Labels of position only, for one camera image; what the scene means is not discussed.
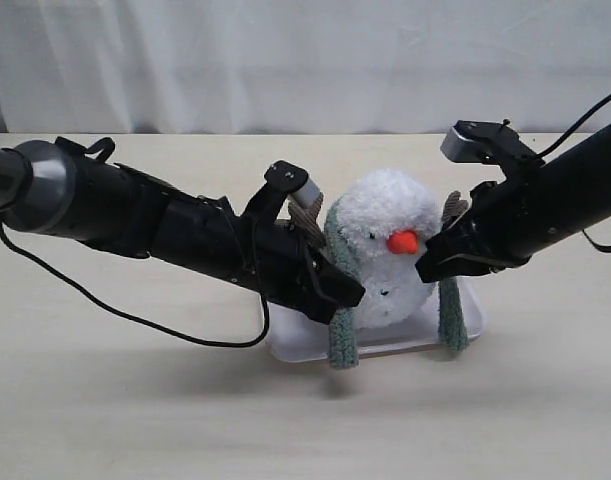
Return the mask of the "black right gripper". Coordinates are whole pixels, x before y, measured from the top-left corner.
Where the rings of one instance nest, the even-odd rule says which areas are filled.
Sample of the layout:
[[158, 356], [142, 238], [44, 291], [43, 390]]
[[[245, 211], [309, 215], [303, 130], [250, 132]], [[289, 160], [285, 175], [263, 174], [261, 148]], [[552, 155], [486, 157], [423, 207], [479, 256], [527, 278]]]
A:
[[426, 242], [415, 268], [424, 283], [519, 268], [540, 250], [540, 184], [534, 179], [478, 186], [459, 219]]

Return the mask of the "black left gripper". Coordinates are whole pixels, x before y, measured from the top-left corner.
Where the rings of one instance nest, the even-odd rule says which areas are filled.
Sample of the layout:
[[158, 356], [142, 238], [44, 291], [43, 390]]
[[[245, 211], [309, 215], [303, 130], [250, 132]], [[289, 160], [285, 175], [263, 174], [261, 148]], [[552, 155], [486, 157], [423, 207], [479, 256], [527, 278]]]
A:
[[320, 324], [329, 324], [340, 307], [353, 308], [362, 300], [360, 281], [310, 246], [301, 230], [242, 215], [234, 227], [238, 245], [229, 280], [237, 285], [262, 291], [268, 302]]

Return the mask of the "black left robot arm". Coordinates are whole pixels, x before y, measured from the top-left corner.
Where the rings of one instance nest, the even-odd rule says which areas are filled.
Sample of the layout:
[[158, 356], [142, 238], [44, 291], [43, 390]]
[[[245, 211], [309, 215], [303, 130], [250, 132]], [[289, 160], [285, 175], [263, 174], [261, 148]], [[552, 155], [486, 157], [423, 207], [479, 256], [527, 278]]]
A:
[[319, 189], [308, 172], [272, 163], [263, 186], [236, 213], [226, 197], [187, 194], [110, 162], [114, 141], [83, 146], [60, 137], [0, 148], [0, 223], [72, 239], [132, 259], [155, 258], [244, 289], [327, 324], [365, 290], [292, 221], [287, 200], [310, 207]]

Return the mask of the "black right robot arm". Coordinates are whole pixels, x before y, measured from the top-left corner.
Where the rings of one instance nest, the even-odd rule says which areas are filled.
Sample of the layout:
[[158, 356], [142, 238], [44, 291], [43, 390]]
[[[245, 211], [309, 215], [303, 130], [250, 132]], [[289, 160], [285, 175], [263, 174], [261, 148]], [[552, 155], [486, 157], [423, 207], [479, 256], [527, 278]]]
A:
[[457, 121], [441, 153], [453, 163], [497, 165], [471, 205], [426, 243], [420, 279], [483, 276], [519, 268], [532, 256], [611, 217], [611, 123], [546, 162], [508, 125]]

